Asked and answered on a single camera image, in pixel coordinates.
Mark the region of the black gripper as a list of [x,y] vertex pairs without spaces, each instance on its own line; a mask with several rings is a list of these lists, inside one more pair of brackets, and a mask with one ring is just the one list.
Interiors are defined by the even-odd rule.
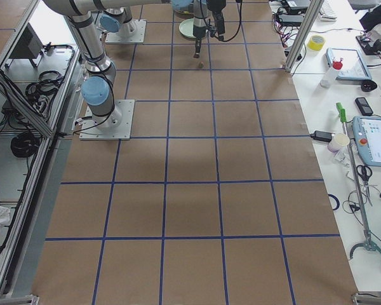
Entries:
[[222,10],[225,8],[225,0],[209,0],[208,10],[212,12],[215,28],[219,36],[225,34],[225,20]]
[[203,19],[195,18],[193,21],[193,36],[196,38],[195,41],[195,53],[199,55],[201,50],[201,41],[206,35],[206,24]]

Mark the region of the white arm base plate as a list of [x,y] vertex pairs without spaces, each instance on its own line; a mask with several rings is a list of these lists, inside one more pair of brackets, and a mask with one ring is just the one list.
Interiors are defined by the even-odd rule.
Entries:
[[99,126],[102,120],[94,117],[83,122],[83,131],[79,133],[81,140],[129,140],[135,109],[134,100],[116,100],[115,108],[106,122]]
[[147,21],[144,19],[134,20],[122,24],[121,29],[116,32],[108,32],[106,44],[142,44],[145,39]]

